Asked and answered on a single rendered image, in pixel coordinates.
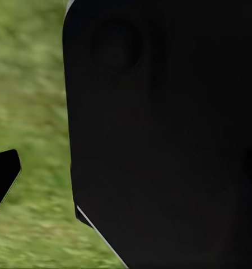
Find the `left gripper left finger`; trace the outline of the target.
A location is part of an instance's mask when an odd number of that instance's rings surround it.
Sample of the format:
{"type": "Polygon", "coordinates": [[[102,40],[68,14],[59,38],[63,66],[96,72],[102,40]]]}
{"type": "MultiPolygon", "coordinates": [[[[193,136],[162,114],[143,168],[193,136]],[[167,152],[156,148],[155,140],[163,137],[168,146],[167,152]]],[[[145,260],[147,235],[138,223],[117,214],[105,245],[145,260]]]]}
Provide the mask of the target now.
{"type": "Polygon", "coordinates": [[[16,149],[0,152],[0,203],[21,170],[16,149]]]}

